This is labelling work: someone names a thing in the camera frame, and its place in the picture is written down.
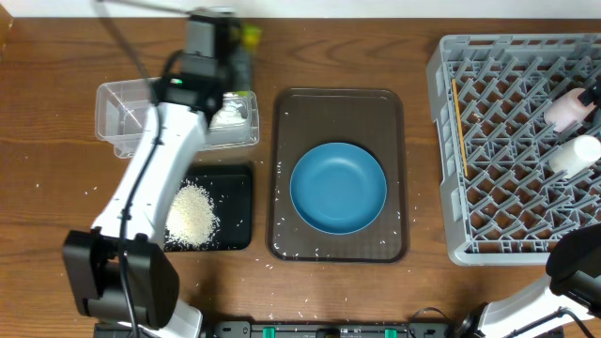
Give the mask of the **pink cup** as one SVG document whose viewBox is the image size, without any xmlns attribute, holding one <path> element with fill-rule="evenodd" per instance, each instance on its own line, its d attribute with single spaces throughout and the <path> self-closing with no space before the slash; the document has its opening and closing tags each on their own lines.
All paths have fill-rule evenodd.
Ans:
<svg viewBox="0 0 601 338">
<path fill-rule="evenodd" d="M 554 125 L 556 132 L 582 122 L 596 108 L 593 103 L 584 105 L 578 99 L 584 91 L 584 88 L 575 88 L 554 100 L 544 113 L 545 122 Z"/>
</svg>

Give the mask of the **white green wrapper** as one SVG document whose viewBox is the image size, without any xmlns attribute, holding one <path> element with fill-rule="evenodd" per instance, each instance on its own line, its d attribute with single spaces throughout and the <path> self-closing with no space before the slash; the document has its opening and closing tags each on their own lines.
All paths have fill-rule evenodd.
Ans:
<svg viewBox="0 0 601 338">
<path fill-rule="evenodd" d="M 260 40 L 261 29 L 253 24 L 244 23 L 241 27 L 240 47 L 242 48 L 242 81 L 246 91 L 253 91 L 254 85 L 254 59 L 256 57 Z"/>
</svg>

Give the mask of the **white paper napkin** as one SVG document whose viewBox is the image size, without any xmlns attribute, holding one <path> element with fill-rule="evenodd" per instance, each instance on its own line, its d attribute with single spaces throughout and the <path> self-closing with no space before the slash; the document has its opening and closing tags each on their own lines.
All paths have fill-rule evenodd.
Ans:
<svg viewBox="0 0 601 338">
<path fill-rule="evenodd" d="M 219 129 L 245 123 L 248 119 L 248 95 L 246 92 L 226 93 L 223 106 L 211 119 L 210 128 Z"/>
</svg>

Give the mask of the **white cup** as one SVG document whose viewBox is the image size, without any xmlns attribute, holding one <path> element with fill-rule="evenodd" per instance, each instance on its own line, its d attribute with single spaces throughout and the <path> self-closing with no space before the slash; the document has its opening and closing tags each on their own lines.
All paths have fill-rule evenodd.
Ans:
<svg viewBox="0 0 601 338">
<path fill-rule="evenodd" d="M 600 141 L 591 135 L 580 135 L 561 145 L 549 160 L 554 173 L 563 172 L 568 179 L 595 164 L 601 156 Z"/>
</svg>

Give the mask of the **wooden chopstick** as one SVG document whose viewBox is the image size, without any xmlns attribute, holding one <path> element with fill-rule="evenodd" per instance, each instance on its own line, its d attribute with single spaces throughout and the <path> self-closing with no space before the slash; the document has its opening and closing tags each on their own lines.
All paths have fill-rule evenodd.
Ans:
<svg viewBox="0 0 601 338">
<path fill-rule="evenodd" d="M 468 178 L 469 169 L 468 169 L 468 163 L 467 163 L 466 148 L 465 148 L 464 133 L 463 133 L 463 128 L 462 128 L 461 111 L 460 111 L 460 106 L 459 106 L 459 97 L 458 97 L 456 78 L 452 79 L 451 84 L 452 84 L 453 97 L 454 97 L 455 119 L 456 119 L 456 124 L 457 124 L 457 133 L 458 133 L 458 139 L 459 139 L 463 172 L 464 172 L 464 177 Z"/>
</svg>

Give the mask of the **pile of white rice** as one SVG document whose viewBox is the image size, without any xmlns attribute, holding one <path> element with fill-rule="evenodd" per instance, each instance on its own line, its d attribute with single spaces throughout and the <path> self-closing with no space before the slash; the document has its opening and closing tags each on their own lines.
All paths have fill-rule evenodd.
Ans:
<svg viewBox="0 0 601 338">
<path fill-rule="evenodd" d="M 199 249 L 213 240 L 220 222 L 208 191 L 186 181 L 168 213 L 166 242 Z"/>
</svg>

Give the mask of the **dark blue plate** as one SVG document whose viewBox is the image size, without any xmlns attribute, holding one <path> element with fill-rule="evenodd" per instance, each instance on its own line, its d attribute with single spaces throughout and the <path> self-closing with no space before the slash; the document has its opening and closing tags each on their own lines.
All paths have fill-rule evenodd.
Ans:
<svg viewBox="0 0 601 338">
<path fill-rule="evenodd" d="M 349 143 L 326 143 L 306 152 L 289 182 L 293 208 L 315 230 L 350 235 L 367 228 L 384 209 L 387 179 L 378 160 Z"/>
</svg>

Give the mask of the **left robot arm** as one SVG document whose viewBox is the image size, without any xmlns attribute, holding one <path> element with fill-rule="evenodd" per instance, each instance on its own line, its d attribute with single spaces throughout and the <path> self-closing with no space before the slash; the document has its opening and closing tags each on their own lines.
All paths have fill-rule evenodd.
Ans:
<svg viewBox="0 0 601 338">
<path fill-rule="evenodd" d="M 125 337 L 196 337 L 201 312 L 181 300 L 166 257 L 169 209 L 195 155 L 239 144 L 238 127 L 213 127 L 226 99 L 250 90 L 252 61 L 233 13 L 193 10 L 186 44 L 147 80 L 150 105 L 116 192 L 88 231 L 70 231 L 62 257 L 81 315 Z"/>
</svg>

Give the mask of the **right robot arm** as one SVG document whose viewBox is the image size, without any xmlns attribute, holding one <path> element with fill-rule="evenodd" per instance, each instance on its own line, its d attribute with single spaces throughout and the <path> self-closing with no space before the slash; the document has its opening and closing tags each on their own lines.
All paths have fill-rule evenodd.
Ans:
<svg viewBox="0 0 601 338">
<path fill-rule="evenodd" d="M 548 125 L 564 131 L 600 108 L 600 80 L 555 100 L 545 112 Z M 548 164 L 561 178 L 574 178 L 600 160 L 600 141 L 581 135 L 560 146 Z M 546 274 L 500 301 L 483 303 L 451 337 L 536 337 L 575 322 L 593 337 L 583 321 L 600 319 L 600 223 L 562 237 L 550 253 Z"/>
</svg>

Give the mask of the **grey dishwasher rack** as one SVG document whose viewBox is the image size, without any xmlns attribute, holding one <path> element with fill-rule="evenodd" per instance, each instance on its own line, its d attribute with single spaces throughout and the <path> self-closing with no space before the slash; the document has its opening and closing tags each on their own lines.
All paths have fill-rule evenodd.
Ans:
<svg viewBox="0 0 601 338">
<path fill-rule="evenodd" d="M 448 35 L 426 77 L 439 135 L 447 253 L 455 264 L 542 265 L 566 233 L 599 223 L 599 166 L 564 179 L 548 164 L 563 143 L 594 136 L 593 123 L 556 132 L 544 120 L 554 100 L 600 78 L 598 34 Z"/>
</svg>

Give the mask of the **clear plastic bin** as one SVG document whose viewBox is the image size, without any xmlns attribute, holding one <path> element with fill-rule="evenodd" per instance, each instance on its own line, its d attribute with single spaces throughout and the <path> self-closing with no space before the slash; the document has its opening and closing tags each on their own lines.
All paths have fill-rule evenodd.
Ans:
<svg viewBox="0 0 601 338">
<path fill-rule="evenodd" d="M 233 147 L 254 146 L 258 143 L 259 113 L 256 96 L 248 95 L 248 119 L 245 123 L 211 129 L 206 136 L 203 151 Z M 114 146 L 121 159 L 135 153 L 146 124 L 149 106 L 148 88 L 141 79 L 101 84 L 97 90 L 95 133 L 99 140 Z"/>
</svg>

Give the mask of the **black tray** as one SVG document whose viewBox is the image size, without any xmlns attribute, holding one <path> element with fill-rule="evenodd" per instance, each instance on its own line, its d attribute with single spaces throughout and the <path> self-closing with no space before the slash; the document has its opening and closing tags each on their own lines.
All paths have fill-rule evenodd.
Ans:
<svg viewBox="0 0 601 338">
<path fill-rule="evenodd" d="M 215 204 L 220 226 L 213 240 L 199 249 L 166 242 L 167 252 L 235 251 L 246 248 L 252 238 L 253 174 L 244 164 L 193 166 L 181 180 L 208 191 Z"/>
</svg>

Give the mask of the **brown serving tray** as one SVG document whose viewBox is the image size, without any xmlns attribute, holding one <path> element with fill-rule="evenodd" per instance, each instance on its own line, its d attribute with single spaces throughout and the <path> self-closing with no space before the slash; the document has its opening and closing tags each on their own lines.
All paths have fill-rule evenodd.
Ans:
<svg viewBox="0 0 601 338">
<path fill-rule="evenodd" d="M 273 173 L 268 247 L 279 259 L 393 263 L 408 251 L 407 174 L 402 102 L 389 90 L 292 88 L 274 106 Z M 384 170 L 384 209 L 367 228 L 330 235 L 309 226 L 293 208 L 289 182 L 298 160 L 326 143 L 349 143 Z"/>
</svg>

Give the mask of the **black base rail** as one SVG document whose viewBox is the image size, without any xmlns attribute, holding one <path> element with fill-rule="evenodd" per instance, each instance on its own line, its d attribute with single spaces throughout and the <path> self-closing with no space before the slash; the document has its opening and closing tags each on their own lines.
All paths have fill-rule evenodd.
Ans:
<svg viewBox="0 0 601 338">
<path fill-rule="evenodd" d="M 386 338 L 451 337 L 452 329 L 442 323 L 413 323 L 411 333 L 406 325 L 284 325 L 252 324 L 245 321 L 222 321 L 201 329 L 200 338 Z"/>
</svg>

